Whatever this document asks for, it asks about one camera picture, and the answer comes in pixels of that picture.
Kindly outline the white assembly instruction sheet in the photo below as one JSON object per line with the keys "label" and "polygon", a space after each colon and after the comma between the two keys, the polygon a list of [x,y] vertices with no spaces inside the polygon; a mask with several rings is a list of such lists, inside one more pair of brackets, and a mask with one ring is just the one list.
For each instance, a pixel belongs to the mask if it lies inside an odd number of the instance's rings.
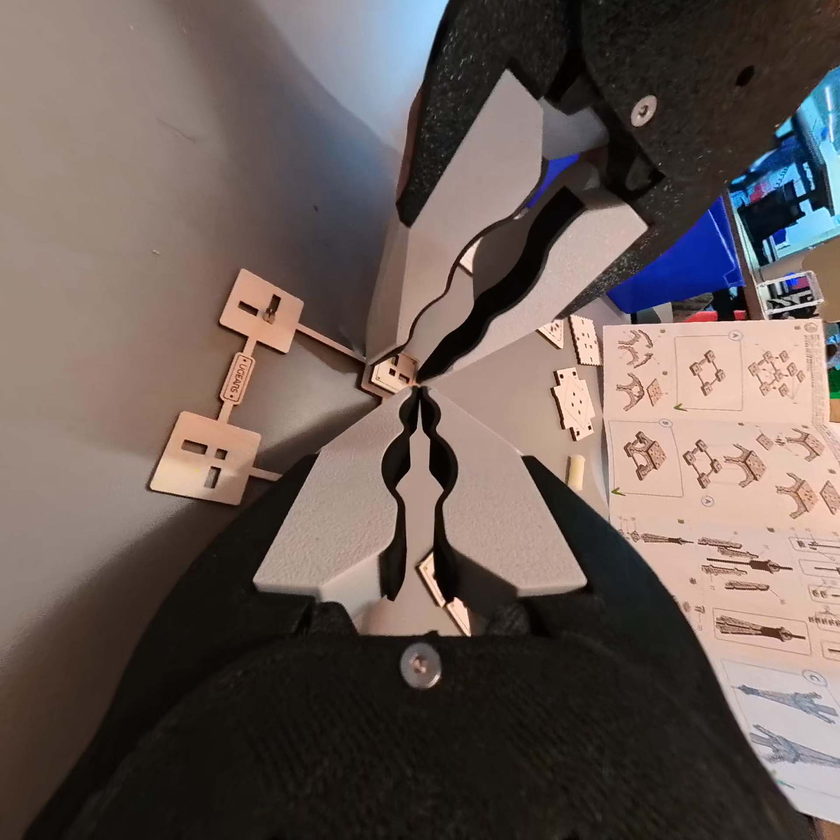
{"label": "white assembly instruction sheet", "polygon": [[610,515],[794,807],[838,824],[839,449],[823,322],[606,326]]}

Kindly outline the clear plastic holder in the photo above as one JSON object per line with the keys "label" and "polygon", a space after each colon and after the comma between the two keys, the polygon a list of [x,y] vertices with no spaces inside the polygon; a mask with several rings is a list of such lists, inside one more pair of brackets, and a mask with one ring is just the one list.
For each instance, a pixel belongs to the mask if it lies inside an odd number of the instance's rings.
{"label": "clear plastic holder", "polygon": [[824,303],[822,288],[811,270],[794,272],[755,286],[761,318],[810,318]]}

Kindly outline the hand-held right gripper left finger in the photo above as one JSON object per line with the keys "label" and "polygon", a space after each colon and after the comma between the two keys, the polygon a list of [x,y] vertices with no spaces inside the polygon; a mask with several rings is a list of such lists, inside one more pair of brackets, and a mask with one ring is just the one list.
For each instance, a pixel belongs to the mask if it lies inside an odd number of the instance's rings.
{"label": "hand-held right gripper left finger", "polygon": [[258,567],[260,592],[335,602],[355,617],[396,600],[406,574],[406,505],[419,389],[409,386],[317,453]]}

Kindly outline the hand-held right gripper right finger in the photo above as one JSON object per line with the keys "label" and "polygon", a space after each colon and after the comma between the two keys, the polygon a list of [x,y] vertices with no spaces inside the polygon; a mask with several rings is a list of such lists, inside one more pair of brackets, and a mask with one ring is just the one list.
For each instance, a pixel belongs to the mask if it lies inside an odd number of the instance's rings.
{"label": "hand-held right gripper right finger", "polygon": [[446,602],[458,597],[468,607],[472,636],[501,608],[583,590],[585,573],[523,454],[437,389],[419,394],[428,469],[440,489],[425,555],[434,552]]}

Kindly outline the grey desk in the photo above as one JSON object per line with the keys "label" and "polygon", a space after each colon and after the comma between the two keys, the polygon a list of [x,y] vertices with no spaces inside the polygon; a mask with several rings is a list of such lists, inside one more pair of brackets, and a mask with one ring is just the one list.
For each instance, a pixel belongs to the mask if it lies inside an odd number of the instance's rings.
{"label": "grey desk", "polygon": [[355,350],[445,2],[2,2],[2,838],[243,508],[148,483],[238,271]]}

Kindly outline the blue plastic bin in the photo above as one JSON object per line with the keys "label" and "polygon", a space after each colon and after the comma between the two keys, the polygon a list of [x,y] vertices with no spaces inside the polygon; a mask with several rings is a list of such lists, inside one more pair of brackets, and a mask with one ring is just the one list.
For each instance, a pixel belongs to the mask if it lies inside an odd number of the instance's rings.
{"label": "blue plastic bin", "polygon": [[743,286],[736,243],[721,196],[675,245],[606,295],[620,311],[630,314]]}

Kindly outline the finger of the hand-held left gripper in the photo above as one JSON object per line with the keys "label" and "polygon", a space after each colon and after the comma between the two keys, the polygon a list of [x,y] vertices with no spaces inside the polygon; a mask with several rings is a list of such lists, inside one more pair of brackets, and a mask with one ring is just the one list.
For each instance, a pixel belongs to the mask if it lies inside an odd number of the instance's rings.
{"label": "finger of the hand-held left gripper", "polygon": [[521,252],[430,353],[420,368],[422,384],[551,322],[648,229],[629,204],[600,187],[564,185],[522,221],[528,228]]}
{"label": "finger of the hand-held left gripper", "polygon": [[536,100],[506,70],[413,224],[392,210],[366,323],[373,363],[406,348],[424,361],[462,323],[467,303],[503,278],[527,236],[513,222],[544,177],[544,162],[603,147],[592,108],[569,115]]}

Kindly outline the beige board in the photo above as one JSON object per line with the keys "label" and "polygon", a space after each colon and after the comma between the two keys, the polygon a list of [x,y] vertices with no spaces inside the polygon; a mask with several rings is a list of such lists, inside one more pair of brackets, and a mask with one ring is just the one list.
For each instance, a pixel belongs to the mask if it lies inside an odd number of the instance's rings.
{"label": "beige board", "polygon": [[809,249],[802,266],[814,273],[821,288],[820,317],[826,322],[839,322],[839,236]]}

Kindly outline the cross-shaped wooden plate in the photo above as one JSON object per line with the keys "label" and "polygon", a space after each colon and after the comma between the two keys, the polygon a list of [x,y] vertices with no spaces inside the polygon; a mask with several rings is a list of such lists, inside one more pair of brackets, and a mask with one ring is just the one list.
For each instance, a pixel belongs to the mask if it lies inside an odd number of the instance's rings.
{"label": "cross-shaped wooden plate", "polygon": [[588,384],[580,378],[574,367],[553,373],[556,385],[551,389],[556,403],[561,427],[568,431],[573,441],[591,436],[594,432],[595,410]]}

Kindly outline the wooden four-square connector frame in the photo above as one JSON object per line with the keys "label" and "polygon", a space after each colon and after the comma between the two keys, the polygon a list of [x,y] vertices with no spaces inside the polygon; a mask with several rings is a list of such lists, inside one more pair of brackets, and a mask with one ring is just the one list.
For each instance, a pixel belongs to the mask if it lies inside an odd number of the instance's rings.
{"label": "wooden four-square connector frame", "polygon": [[218,323],[245,342],[222,380],[218,412],[215,416],[190,412],[178,415],[150,479],[150,490],[237,506],[250,480],[274,482],[281,477],[256,464],[261,436],[230,422],[253,378],[259,345],[287,354],[293,340],[304,335],[362,364],[361,390],[382,400],[393,395],[371,384],[375,364],[362,353],[303,325],[303,305],[298,297],[247,269],[237,273]]}

